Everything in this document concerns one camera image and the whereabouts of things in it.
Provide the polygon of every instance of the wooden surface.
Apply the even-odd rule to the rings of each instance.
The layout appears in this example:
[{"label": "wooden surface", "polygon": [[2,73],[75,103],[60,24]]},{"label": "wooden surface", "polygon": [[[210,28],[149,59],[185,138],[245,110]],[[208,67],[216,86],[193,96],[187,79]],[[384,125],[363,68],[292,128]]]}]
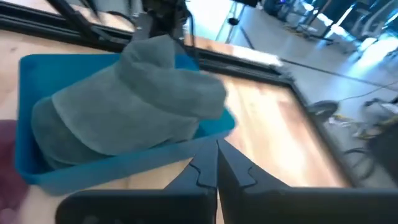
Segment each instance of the wooden surface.
[{"label": "wooden surface", "polygon": [[[51,11],[43,0],[9,0]],[[76,7],[89,16],[87,10]],[[130,29],[107,15],[109,26]],[[197,46],[264,63],[280,63],[277,57],[253,50],[197,38]],[[16,119],[18,61],[29,54],[100,54],[103,51],[0,30],[0,119]],[[226,139],[257,165],[291,186],[346,187],[327,156],[325,146],[308,125],[288,89],[218,75],[228,89],[227,107],[237,126]],[[179,175],[189,159],[158,169],[114,180],[95,189],[162,189]],[[21,208],[23,224],[53,224],[63,197],[50,197],[32,186]],[[222,223],[218,214],[218,223]]]}]

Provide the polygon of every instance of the cable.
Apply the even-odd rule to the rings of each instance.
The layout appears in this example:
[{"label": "cable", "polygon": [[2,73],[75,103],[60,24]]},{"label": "cable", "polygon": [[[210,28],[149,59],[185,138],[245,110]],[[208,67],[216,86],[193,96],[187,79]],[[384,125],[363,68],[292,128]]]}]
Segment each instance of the cable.
[{"label": "cable", "polygon": [[381,89],[383,89],[383,88],[389,87],[389,86],[391,86],[391,85],[393,85],[393,84],[396,84],[396,83],[398,83],[398,80],[397,80],[397,81],[394,81],[394,82],[392,82],[392,83],[390,83],[390,84],[387,84],[387,85],[384,85],[384,86],[380,86],[379,88],[377,88],[377,89],[375,89],[375,90],[372,90],[372,91],[370,91],[370,92],[368,92],[368,93],[365,93],[365,94],[362,94],[362,95],[359,95],[359,96],[347,97],[347,98],[344,98],[344,99],[342,99],[342,100],[338,100],[338,102],[341,103],[342,101],[346,101],[346,100],[350,100],[350,99],[355,99],[355,98],[360,98],[360,97],[363,97],[363,96],[367,96],[367,95],[370,95],[370,94],[372,94],[372,93],[374,93],[374,92],[376,92],[376,91],[379,91],[379,90],[381,90]]}]

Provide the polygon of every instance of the blue bin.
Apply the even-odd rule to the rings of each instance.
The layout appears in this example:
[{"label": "blue bin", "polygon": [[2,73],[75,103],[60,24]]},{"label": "blue bin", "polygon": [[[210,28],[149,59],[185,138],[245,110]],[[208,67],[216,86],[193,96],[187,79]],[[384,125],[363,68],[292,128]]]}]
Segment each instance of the blue bin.
[{"label": "blue bin", "polygon": [[[34,104],[62,88],[113,64],[118,54],[28,55],[19,64],[19,115],[16,169],[28,184],[39,185],[48,194],[62,195],[131,174],[193,157],[201,143],[226,137],[234,119],[224,110],[218,120],[205,120],[191,141],[141,152],[129,152],[79,166],[51,170],[44,161],[30,126]],[[198,70],[186,55],[176,55],[176,68]]]}]

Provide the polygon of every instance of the black metal frame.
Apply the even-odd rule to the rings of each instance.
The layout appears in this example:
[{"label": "black metal frame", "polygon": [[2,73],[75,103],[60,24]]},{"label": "black metal frame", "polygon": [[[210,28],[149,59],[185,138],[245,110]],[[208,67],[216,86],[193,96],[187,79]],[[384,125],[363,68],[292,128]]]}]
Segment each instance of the black metal frame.
[{"label": "black metal frame", "polygon": [[[89,23],[64,0],[47,1],[62,15],[0,1],[0,29],[110,52],[121,52],[133,37],[132,32]],[[198,62],[202,70],[289,88],[298,101],[300,109],[307,115],[310,124],[318,133],[320,140],[329,149],[330,155],[334,158],[347,183],[354,187],[361,186],[323,124],[306,109],[308,103],[305,97],[288,74],[270,65],[187,46],[188,53],[193,53],[194,50],[197,50]]]}]

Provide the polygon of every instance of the floor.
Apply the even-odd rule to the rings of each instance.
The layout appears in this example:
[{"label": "floor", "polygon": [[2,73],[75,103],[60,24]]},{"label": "floor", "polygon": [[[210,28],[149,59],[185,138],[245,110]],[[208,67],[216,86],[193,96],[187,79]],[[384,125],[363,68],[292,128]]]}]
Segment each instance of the floor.
[{"label": "floor", "polygon": [[[104,10],[124,10],[123,0],[100,0],[99,8]],[[188,8],[195,17],[195,35],[224,42],[230,26],[224,21],[231,16],[230,0],[190,0]],[[236,14],[242,9],[239,4]],[[296,84],[314,103],[320,100],[341,100],[362,95],[369,91],[389,85],[370,95],[346,100],[341,103],[339,114],[361,120],[359,109],[364,101],[375,97],[391,100],[398,94],[398,63],[383,60],[388,51],[398,46],[398,40],[387,37],[368,48],[358,60],[356,54],[344,55],[342,48],[346,44],[325,46],[322,42],[311,42],[293,35],[283,28],[283,24],[260,9],[246,7],[239,28],[235,29],[231,44],[251,47],[256,50],[280,57],[296,79]],[[324,29],[324,23],[318,19],[314,26]],[[338,42],[343,39],[334,34]],[[342,151],[362,146],[363,142],[347,138],[349,134],[341,127],[328,127]],[[381,167],[364,182],[367,187],[395,187]]]}]

